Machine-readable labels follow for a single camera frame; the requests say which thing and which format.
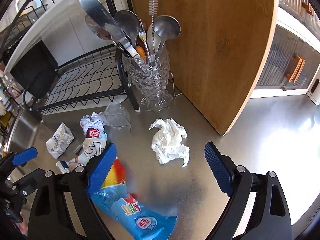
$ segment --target blue plastic wrapper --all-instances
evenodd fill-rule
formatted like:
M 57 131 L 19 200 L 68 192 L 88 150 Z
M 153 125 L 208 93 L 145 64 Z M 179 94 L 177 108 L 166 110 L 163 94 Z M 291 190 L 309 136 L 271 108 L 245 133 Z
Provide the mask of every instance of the blue plastic wrapper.
M 119 175 L 119 165 L 116 159 L 104 185 L 92 196 L 93 203 L 120 223 L 135 240 L 166 240 L 174 229 L 177 217 L 155 213 L 127 194 L 125 178 Z M 110 183 L 115 177 L 119 183 Z

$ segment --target drawer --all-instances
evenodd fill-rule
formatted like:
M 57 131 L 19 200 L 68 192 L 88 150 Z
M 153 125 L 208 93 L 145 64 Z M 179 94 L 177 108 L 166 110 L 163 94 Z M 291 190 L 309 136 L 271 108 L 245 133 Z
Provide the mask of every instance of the drawer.
M 320 40 L 320 20 L 312 7 L 309 7 L 308 0 L 279 0 L 279 7 L 305 25 Z
M 286 78 L 283 90 L 291 89 L 307 89 L 310 82 L 312 81 L 316 70 L 318 69 L 320 63 L 320 54 L 315 51 L 309 44 L 300 41 L 301 46 L 298 46 L 296 54 L 301 56 L 305 60 L 303 69 L 296 82 L 289 82 Z M 291 60 L 292 64 L 288 66 L 287 73 L 291 74 L 297 65 L 297 60 Z
M 296 55 L 305 60 L 304 66 L 292 81 L 287 75 L 299 70 Z M 307 89 L 320 63 L 320 54 L 286 29 L 276 26 L 271 49 L 256 89 Z

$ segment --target stainless steel countertop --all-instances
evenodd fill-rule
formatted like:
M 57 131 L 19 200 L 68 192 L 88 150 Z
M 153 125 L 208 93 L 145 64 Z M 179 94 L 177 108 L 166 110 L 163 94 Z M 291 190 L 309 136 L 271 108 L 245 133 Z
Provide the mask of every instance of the stainless steel countertop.
M 228 202 L 204 158 L 204 145 L 208 141 L 213 141 L 236 165 L 244 165 L 251 172 L 265 174 L 269 170 L 275 171 L 287 199 L 292 223 L 303 215 L 320 192 L 320 111 L 307 96 L 250 99 L 234 127 L 224 137 L 218 135 L 184 95 L 175 98 L 171 107 L 159 114 L 143 110 L 136 113 L 128 100 L 122 105 L 130 113 L 131 132 L 108 129 L 108 141 L 116 145 L 118 157 L 127 171 L 128 190 L 137 195 L 138 201 L 163 215 L 178 215 L 170 239 L 205 239 Z M 40 124 L 33 144 L 38 149 L 38 157 L 23 170 L 29 173 L 40 167 L 59 173 L 56 160 L 48 153 L 45 142 L 64 122 L 76 138 L 70 147 L 73 149 L 84 140 L 79 124 L 82 116 L 104 109 L 44 116 L 44 124 Z M 182 159 L 165 165 L 156 160 L 151 142 L 157 129 L 149 131 L 149 126 L 157 118 L 172 118 L 185 127 L 188 136 L 184 144 L 190 147 L 190 161 L 185 168 L 182 168 Z M 68 151 L 60 158 L 72 159 L 74 154 L 72 150 Z M 244 231 L 253 201 L 254 194 L 251 193 L 249 208 L 237 234 Z M 133 239 L 121 225 L 105 213 L 99 213 L 115 239 Z M 71 217 L 78 232 L 83 232 L 74 209 Z

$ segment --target plastic wrapper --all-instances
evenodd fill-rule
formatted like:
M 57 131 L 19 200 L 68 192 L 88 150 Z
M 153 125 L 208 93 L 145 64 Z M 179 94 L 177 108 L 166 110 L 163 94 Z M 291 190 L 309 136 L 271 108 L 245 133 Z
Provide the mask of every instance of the plastic wrapper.
M 155 213 L 127 194 L 125 170 L 117 158 L 92 201 L 120 223 L 135 240 L 166 240 L 177 217 Z
M 125 126 L 131 128 L 128 111 L 116 101 L 111 102 L 99 115 L 106 125 L 119 129 Z
M 106 133 L 89 128 L 82 145 L 82 153 L 68 162 L 58 161 L 56 166 L 62 173 L 68 173 L 79 165 L 85 166 L 92 157 L 99 156 L 103 152 L 106 143 Z
M 70 129 L 64 123 L 61 123 L 52 138 L 46 142 L 47 149 L 53 158 L 58 159 L 73 139 Z

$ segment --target crumpled tissue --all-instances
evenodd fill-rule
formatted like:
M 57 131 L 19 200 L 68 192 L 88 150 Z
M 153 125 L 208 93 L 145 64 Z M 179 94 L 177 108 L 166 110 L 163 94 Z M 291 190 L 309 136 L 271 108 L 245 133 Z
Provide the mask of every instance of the crumpled tissue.
M 82 117 L 80 125 L 83 128 L 84 134 L 87 134 L 88 128 L 95 128 L 100 131 L 103 131 L 104 129 L 104 122 L 96 112 L 93 112 L 92 115 L 85 115 Z
M 184 165 L 187 166 L 189 161 L 190 148 L 181 144 L 182 138 L 187 137 L 186 130 L 183 126 L 177 124 L 171 119 L 157 119 L 151 128 L 157 127 L 160 130 L 153 136 L 151 148 L 156 152 L 156 158 L 160 164 L 168 163 L 170 160 L 182 158 Z

